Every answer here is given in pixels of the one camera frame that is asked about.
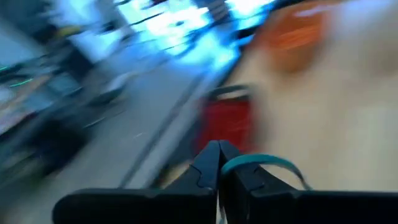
wooden surface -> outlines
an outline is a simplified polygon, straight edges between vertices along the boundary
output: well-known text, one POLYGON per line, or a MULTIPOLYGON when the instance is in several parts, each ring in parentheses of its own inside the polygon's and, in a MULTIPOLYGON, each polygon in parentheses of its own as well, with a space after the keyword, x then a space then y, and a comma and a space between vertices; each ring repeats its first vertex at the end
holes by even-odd
POLYGON ((255 86, 259 151, 290 159, 315 189, 398 190, 396 21, 395 0, 336 5, 313 67, 291 76, 270 71, 261 49, 247 52, 227 85, 255 86))

red basket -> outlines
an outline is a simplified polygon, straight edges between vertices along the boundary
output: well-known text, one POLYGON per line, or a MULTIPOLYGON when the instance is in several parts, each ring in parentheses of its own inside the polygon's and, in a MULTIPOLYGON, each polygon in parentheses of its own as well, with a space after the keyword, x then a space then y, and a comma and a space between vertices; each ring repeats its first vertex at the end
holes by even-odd
POLYGON ((253 150, 254 127, 248 86, 235 85, 213 90, 204 104, 200 119, 196 154, 211 140, 228 140, 243 154, 253 150))

orange object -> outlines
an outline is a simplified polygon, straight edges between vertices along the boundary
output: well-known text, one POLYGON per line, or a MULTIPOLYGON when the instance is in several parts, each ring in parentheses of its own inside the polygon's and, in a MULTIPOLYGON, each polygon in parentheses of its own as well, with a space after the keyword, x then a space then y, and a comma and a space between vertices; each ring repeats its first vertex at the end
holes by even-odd
POLYGON ((325 1, 302 2, 271 15, 261 42, 274 70, 299 72, 311 65, 323 40, 329 6, 325 1))

teal strap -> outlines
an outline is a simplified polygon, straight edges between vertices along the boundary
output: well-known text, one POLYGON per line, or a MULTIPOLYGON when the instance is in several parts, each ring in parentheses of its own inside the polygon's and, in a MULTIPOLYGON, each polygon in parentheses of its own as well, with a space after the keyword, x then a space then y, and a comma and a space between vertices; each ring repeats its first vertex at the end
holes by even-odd
POLYGON ((285 169, 290 170, 293 172, 301 181, 304 189, 312 190, 311 186, 308 185, 307 181, 305 180, 303 174, 301 173, 300 169, 297 168, 292 162, 272 155, 263 155, 263 154, 256 154, 256 155, 242 155, 235 157, 228 161, 222 168, 221 168, 221 175, 225 176, 234 170, 237 167, 241 167, 246 164, 264 164, 264 165, 274 165, 279 166, 285 169))

